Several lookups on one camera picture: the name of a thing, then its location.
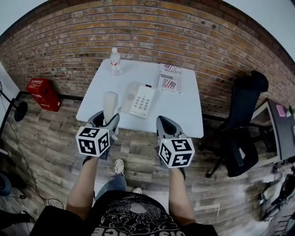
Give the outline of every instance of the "white sneaker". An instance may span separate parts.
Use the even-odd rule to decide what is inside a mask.
[[[115,162],[115,175],[122,174],[124,176],[124,162],[122,159],[117,159]]]
[[[142,194],[142,189],[139,188],[139,187],[135,187],[133,190],[132,190],[133,193],[136,193],[136,194]]]

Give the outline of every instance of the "newspaper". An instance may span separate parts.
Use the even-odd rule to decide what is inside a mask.
[[[160,65],[158,89],[180,94],[182,83],[182,68],[168,64]]]

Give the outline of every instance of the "pink object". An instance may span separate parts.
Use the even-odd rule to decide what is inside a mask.
[[[285,117],[286,116],[286,112],[285,112],[283,106],[276,105],[276,107],[277,107],[277,112],[280,115],[280,117]]]

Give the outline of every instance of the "black t-shirt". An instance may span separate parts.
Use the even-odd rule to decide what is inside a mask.
[[[83,222],[76,214],[47,206],[31,236],[216,236],[212,225],[189,224],[179,228],[161,204],[142,194],[104,193]]]

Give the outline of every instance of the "water bottle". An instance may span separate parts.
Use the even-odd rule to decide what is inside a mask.
[[[112,54],[111,54],[111,66],[112,66],[112,72],[117,76],[122,72],[121,70],[121,56],[120,53],[117,52],[117,48],[112,48]]]

